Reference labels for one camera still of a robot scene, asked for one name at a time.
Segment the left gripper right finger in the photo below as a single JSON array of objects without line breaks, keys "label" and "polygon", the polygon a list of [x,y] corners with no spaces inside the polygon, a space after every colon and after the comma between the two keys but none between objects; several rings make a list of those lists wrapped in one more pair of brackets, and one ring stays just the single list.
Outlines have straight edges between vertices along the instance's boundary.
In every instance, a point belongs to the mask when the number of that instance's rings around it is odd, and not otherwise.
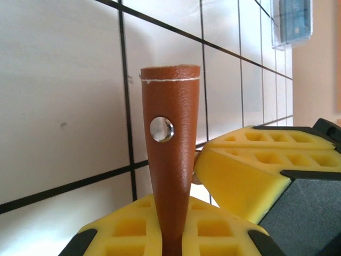
[{"label": "left gripper right finger", "polygon": [[248,126],[205,144],[194,171],[220,208],[260,225],[270,254],[340,255],[340,127]]}]

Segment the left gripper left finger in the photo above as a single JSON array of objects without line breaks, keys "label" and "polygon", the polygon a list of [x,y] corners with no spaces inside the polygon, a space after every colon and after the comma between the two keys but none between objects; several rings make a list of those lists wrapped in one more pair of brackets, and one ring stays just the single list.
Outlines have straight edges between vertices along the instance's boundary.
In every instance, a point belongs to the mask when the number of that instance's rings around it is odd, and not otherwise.
[{"label": "left gripper left finger", "polygon": [[[153,195],[85,225],[61,255],[161,255]],[[183,255],[283,255],[260,226],[190,197],[182,237]]]}]

